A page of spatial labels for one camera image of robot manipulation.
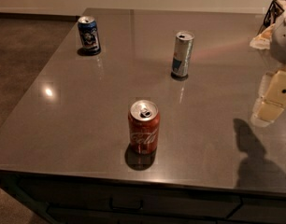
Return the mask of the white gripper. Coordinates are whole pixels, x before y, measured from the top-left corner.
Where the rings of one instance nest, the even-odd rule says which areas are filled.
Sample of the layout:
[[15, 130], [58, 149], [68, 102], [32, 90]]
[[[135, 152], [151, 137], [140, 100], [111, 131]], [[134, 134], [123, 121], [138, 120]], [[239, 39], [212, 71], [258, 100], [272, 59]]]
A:
[[[276, 19], [270, 43], [271, 56], [286, 64], [286, 9]], [[250, 122], [260, 128], [273, 123], [286, 108], [286, 71], [266, 72], [260, 82]]]

